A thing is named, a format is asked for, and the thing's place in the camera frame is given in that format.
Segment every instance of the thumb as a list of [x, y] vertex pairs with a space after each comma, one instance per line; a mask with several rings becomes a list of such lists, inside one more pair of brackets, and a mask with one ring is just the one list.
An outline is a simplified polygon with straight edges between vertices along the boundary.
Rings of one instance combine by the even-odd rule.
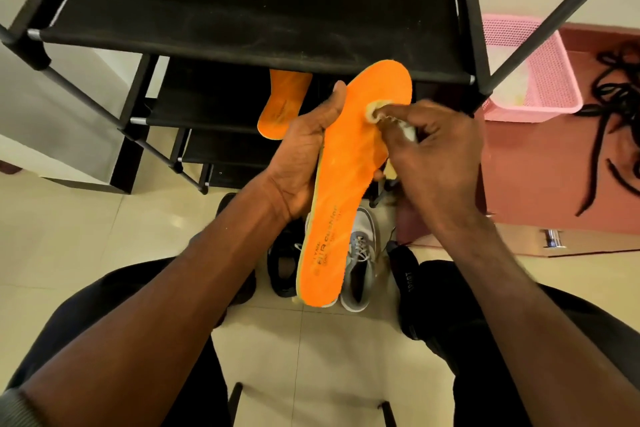
[[415, 142], [406, 138], [404, 131], [393, 119], [383, 118], [377, 125], [382, 133], [382, 140], [387, 145], [389, 154], [415, 145]]
[[347, 85], [339, 81], [333, 87], [331, 96], [307, 115], [304, 115], [304, 117], [312, 121], [314, 126], [319, 126], [322, 130], [326, 130], [340, 116], [346, 98]]

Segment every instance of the black shoe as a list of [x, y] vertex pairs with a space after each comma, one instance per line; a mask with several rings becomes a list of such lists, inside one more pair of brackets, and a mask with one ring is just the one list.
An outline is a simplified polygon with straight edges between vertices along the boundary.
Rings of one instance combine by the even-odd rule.
[[387, 254], [391, 273], [394, 275], [396, 285], [400, 289], [400, 305], [398, 308], [398, 320], [400, 329], [409, 339], [419, 341], [417, 328], [414, 321], [416, 311], [416, 297], [418, 290], [418, 260], [409, 248], [399, 246], [396, 242], [387, 243]]
[[[218, 211], [216, 211], [216, 216], [222, 213], [222, 210], [227, 207], [227, 205], [231, 202], [234, 196], [236, 196], [236, 194], [237, 194], [236, 192], [229, 192], [228, 194], [225, 194], [225, 196], [220, 201], [220, 204], [218, 205]], [[252, 270], [251, 273], [249, 274], [249, 277], [246, 278], [246, 280], [244, 281], [244, 284], [240, 287], [240, 290], [237, 291], [236, 295], [234, 296], [234, 298], [232, 299], [229, 305], [230, 306], [240, 305], [247, 302], [249, 299], [253, 297], [253, 294], [255, 293], [255, 286], [256, 286], [255, 270]], [[226, 316], [227, 316], [227, 311], [225, 311], [225, 313], [222, 315], [216, 327], [222, 324]]]
[[282, 230], [267, 252], [267, 271], [271, 288], [280, 297], [296, 295], [298, 261], [304, 240], [305, 222], [300, 218]]

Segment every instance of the forearm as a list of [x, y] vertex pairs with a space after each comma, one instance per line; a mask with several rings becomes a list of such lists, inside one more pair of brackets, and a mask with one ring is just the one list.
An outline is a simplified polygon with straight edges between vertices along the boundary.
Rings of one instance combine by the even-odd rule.
[[258, 176], [162, 273], [23, 391], [53, 426], [159, 425], [212, 328], [285, 225], [278, 196]]
[[533, 425], [638, 425], [640, 394], [522, 269], [480, 213], [438, 237], [480, 304]]

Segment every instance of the shoe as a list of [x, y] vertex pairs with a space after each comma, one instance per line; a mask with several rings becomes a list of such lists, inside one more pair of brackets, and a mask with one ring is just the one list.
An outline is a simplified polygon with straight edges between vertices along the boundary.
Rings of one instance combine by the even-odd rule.
[[369, 305], [376, 279], [378, 241], [373, 215], [365, 208], [358, 208], [340, 292], [340, 302], [348, 311], [361, 312]]
[[418, 291], [418, 260], [406, 246], [400, 246], [394, 241], [387, 243], [386, 251], [389, 256], [391, 273], [400, 289], [400, 304], [398, 306], [398, 322], [403, 334], [409, 339], [419, 341], [420, 338], [413, 320], [415, 297]]
[[[216, 217], [222, 213], [222, 210], [227, 207], [227, 205], [231, 202], [231, 200], [236, 196], [236, 192], [229, 192], [225, 194], [225, 196], [220, 200], [220, 204], [218, 205], [218, 211], [216, 211]], [[256, 281], [255, 281], [255, 269], [251, 271], [249, 277], [246, 278], [243, 285], [240, 287], [240, 290], [236, 292], [236, 295], [230, 302], [230, 306], [232, 305], [240, 305], [247, 302], [249, 299], [253, 297], [255, 293]], [[216, 324], [216, 328], [222, 324], [227, 316], [227, 311], [222, 315], [218, 324]]]
[[305, 240], [302, 219], [289, 223], [267, 252], [267, 271], [271, 288], [280, 297], [296, 296], [296, 276], [300, 250]]

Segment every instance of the orange insole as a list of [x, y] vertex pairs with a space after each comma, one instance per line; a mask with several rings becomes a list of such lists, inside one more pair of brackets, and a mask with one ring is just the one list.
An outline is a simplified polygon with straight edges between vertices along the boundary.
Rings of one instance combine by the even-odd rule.
[[289, 124], [300, 112], [313, 75], [280, 69], [270, 69], [269, 72], [271, 96], [260, 114], [258, 131], [267, 139], [282, 140]]
[[379, 99], [409, 105], [411, 96], [406, 68], [396, 61], [379, 61], [348, 84], [344, 109], [324, 133], [296, 282], [298, 295], [310, 306], [321, 307], [338, 297], [356, 211], [388, 157], [378, 127], [365, 119], [365, 109]]

